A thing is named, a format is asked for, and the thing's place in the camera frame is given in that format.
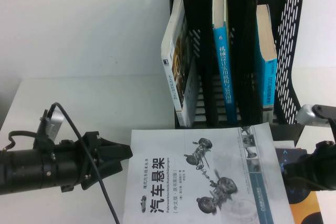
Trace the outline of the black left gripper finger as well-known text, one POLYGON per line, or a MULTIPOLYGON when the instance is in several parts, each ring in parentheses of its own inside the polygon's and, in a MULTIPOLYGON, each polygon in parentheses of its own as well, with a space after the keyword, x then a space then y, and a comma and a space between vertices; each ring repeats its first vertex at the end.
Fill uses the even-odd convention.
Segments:
POLYGON ((133 153, 129 145, 101 139, 100 157, 102 160, 125 160, 132 156, 133 153))
POLYGON ((108 162, 96 161, 96 167, 102 179, 122 171, 121 161, 118 159, 111 160, 108 162))

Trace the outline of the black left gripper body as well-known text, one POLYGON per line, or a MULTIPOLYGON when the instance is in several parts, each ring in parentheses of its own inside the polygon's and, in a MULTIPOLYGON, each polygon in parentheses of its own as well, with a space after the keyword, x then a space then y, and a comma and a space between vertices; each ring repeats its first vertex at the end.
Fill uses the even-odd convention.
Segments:
MULTIPOLYGON (((98 132, 87 132, 82 137, 94 164, 99 167, 104 139, 98 132)), ((83 190, 98 182, 98 176, 92 162, 84 151, 79 140, 62 140, 56 145, 56 185, 61 191, 73 191, 80 185, 83 190)))

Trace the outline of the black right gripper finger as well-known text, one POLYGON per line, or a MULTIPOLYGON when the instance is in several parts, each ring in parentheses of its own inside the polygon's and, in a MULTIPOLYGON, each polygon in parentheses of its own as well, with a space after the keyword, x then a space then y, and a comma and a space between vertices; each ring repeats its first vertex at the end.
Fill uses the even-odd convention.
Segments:
POLYGON ((315 158, 300 156, 296 162, 283 165, 282 178, 285 183, 315 183, 315 158))

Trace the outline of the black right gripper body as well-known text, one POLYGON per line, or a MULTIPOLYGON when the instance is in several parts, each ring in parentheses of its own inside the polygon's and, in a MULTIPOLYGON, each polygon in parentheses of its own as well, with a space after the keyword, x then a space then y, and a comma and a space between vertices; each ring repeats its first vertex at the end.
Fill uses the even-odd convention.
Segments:
POLYGON ((313 152, 314 179, 323 190, 335 190, 335 143, 322 141, 313 152))

